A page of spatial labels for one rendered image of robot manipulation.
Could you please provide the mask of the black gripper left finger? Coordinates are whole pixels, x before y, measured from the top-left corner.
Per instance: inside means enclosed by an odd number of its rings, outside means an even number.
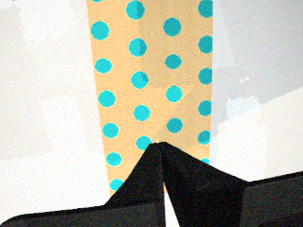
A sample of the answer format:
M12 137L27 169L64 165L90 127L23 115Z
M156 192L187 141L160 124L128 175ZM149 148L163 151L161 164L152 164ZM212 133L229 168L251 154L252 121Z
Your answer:
M166 219L161 151L151 143L104 205L26 213L0 227L166 227Z

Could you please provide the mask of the orange strip with cyan dots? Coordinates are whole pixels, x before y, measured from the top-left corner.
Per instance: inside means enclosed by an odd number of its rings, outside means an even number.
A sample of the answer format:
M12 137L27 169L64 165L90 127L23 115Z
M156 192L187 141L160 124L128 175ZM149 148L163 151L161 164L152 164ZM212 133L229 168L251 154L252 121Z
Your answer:
M110 196L149 144L209 164L213 0L86 0Z

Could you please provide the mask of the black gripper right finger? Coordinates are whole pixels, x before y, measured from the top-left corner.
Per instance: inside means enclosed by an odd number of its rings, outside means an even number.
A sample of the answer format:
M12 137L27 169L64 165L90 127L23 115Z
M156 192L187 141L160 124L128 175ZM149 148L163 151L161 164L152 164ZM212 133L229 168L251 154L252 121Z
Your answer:
M303 171L248 182L167 142L158 147L180 227L258 227L303 212Z

